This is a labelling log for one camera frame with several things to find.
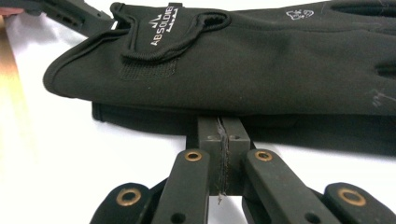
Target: black plastic arm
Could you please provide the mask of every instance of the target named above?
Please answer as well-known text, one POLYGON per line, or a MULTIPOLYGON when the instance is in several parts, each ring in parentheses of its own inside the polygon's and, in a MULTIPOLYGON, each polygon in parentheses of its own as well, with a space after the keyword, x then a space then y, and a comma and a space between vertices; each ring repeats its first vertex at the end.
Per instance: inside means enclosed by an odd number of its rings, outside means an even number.
POLYGON ((0 0, 0 7, 23 8, 34 16, 44 12, 49 18, 85 36, 110 30, 115 22, 83 0, 0 0))

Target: white logo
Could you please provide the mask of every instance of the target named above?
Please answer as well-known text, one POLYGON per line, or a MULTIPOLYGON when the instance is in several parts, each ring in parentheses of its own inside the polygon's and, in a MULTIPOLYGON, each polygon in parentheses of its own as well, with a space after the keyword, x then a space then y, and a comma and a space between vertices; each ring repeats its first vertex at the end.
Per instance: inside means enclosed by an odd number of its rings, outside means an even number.
POLYGON ((313 16, 314 11, 298 9, 298 10, 286 12, 286 15, 290 16, 292 20, 297 21, 313 16))
POLYGON ((150 43, 151 45, 157 46, 161 39, 163 39, 165 32, 171 33, 177 17, 177 11, 178 8, 167 7, 164 14, 158 15, 156 19, 148 22, 148 24, 152 25, 151 27, 153 29, 157 29, 150 43))

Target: black glove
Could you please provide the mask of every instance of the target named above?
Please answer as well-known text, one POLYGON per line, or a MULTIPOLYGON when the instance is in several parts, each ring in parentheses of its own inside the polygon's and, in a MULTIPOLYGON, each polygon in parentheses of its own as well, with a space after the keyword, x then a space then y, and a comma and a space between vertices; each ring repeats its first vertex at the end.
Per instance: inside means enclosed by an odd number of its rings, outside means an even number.
POLYGON ((394 1, 111 10, 119 28, 57 59, 48 91, 204 113, 396 115, 394 1))

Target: black fabric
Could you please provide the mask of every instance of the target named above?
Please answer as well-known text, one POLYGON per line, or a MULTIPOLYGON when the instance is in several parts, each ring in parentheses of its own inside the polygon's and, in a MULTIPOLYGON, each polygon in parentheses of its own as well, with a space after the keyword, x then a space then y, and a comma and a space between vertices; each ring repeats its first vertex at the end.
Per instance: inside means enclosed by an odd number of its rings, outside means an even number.
POLYGON ((238 116, 396 115, 394 1, 111 10, 119 28, 57 59, 44 76, 48 91, 238 116))
MULTIPOLYGON (((197 119, 202 115, 215 117, 218 114, 186 110, 131 108, 92 103, 92 116, 94 119, 149 133, 196 136, 197 119)), ((288 139, 290 133, 299 135, 297 139, 301 140, 301 134, 309 131, 326 133, 326 135, 332 137, 343 136, 345 139, 370 139, 371 141, 381 142, 381 144, 388 144, 382 146, 381 149, 374 147, 373 143, 367 146, 370 150, 376 152, 380 150, 387 151, 387 149, 391 149, 394 152, 393 149, 396 146, 396 116, 290 114, 243 116, 240 117, 240 120, 253 141, 276 142, 281 139, 279 143, 287 144, 288 141, 293 140, 293 138, 288 139)), ((303 141, 304 144, 307 142, 314 144, 312 139, 303 141)), ((323 145, 319 144, 310 147, 321 148, 323 145)))

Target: black cloth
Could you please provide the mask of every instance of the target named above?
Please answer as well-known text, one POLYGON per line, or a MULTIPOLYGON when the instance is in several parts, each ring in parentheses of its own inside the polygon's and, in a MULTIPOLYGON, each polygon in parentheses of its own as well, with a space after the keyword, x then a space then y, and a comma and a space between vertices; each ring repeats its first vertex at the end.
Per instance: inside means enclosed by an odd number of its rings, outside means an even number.
POLYGON ((44 75, 98 104, 211 114, 396 115, 396 3, 224 11, 114 3, 118 29, 44 75))

